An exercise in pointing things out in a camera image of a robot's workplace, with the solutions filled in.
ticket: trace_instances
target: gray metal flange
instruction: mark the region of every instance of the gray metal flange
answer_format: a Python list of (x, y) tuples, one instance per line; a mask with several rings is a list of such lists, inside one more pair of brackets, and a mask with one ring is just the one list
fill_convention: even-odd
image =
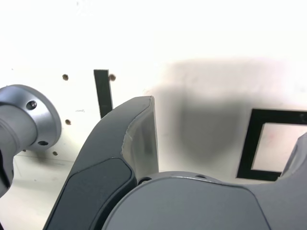
[(47, 150), (60, 135), (59, 114), (47, 97), (25, 85), (0, 89), (0, 197), (12, 184), (13, 157)]
[(24, 149), (43, 151), (58, 141), (61, 135), (59, 114), (48, 98), (39, 91), (25, 85), (4, 87), (0, 89), (0, 106), (2, 105), (20, 109), (34, 122), (36, 138), (28, 146), (24, 146)]

